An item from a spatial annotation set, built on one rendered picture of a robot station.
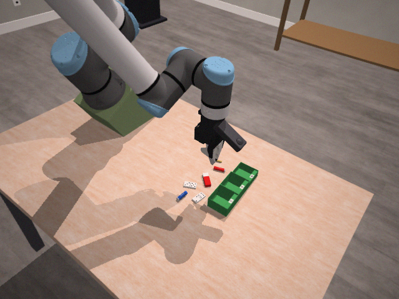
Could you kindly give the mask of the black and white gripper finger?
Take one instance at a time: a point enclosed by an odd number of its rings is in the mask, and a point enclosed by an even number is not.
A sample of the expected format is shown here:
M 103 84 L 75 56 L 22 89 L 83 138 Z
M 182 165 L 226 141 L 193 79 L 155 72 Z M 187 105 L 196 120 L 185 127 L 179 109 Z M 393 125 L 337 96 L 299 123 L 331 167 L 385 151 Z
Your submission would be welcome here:
M 213 146 L 213 143 L 214 141 L 212 140 L 212 142 L 209 145 L 206 145 L 205 148 L 201 148 L 201 152 L 209 158 L 211 165 L 216 162 L 215 159 L 217 148 Z
M 215 147 L 215 148 L 217 148 L 215 161 L 218 160 L 220 152 L 221 152 L 221 150 L 223 148 L 223 145 L 224 145 L 224 140 L 222 142 L 220 142 L 220 144 L 217 147 Z

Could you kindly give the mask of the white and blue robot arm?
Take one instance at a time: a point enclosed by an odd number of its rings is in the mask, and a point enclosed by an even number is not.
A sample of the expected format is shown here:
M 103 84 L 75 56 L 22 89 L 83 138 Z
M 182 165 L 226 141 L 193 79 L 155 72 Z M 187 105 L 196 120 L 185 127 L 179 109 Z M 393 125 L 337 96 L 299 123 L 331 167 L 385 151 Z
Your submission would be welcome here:
M 234 66 L 228 59 L 206 58 L 177 47 L 159 74 L 132 46 L 139 25 L 120 1 L 44 1 L 75 31 L 57 39 L 51 61 L 82 92 L 89 107 L 105 110 L 114 106 L 123 97 L 126 83 L 143 109 L 162 118 L 194 85 L 201 90 L 204 117 L 222 120 L 229 115 Z

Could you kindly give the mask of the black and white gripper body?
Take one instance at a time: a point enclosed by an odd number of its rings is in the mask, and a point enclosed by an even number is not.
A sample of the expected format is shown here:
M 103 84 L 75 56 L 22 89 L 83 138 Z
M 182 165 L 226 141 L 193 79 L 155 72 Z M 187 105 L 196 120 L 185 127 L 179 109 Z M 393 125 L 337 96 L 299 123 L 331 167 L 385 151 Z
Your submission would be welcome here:
M 217 147 L 223 139 L 213 130 L 213 126 L 214 123 L 220 123 L 224 121 L 225 118 L 222 120 L 210 120 L 201 114 L 201 109 L 198 110 L 198 114 L 201 115 L 202 122 L 200 121 L 195 127 L 194 139 L 202 144 L 206 143 L 207 145 L 209 145 L 213 140 L 213 146 Z

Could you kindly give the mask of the blue battery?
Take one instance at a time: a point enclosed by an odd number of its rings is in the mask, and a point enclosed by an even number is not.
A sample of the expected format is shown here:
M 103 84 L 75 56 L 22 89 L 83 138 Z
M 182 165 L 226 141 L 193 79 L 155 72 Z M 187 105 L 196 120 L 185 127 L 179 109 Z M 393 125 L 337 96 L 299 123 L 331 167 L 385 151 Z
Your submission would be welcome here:
M 177 201 L 179 201 L 180 199 L 182 199 L 184 196 L 186 196 L 187 195 L 187 191 L 185 191 L 185 192 L 183 192 L 182 194 L 180 194 L 177 198 L 176 198 L 176 200 Z

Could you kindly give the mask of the red and white eraser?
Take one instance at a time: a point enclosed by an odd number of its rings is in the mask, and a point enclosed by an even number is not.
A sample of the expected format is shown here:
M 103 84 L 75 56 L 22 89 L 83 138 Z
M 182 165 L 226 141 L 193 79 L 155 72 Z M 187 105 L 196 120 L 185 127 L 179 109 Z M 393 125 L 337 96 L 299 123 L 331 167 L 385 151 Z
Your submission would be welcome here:
M 203 180 L 205 187 L 211 187 L 211 181 L 208 173 L 203 173 Z

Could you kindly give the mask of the green three-compartment bin rack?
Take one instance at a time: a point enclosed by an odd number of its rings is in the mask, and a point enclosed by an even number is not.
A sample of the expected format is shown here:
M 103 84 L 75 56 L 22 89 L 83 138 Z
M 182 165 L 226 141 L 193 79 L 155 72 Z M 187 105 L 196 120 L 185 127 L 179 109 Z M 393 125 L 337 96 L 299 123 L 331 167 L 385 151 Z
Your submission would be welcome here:
M 256 179 L 258 172 L 259 170 L 240 162 L 210 195 L 207 206 L 227 217 Z

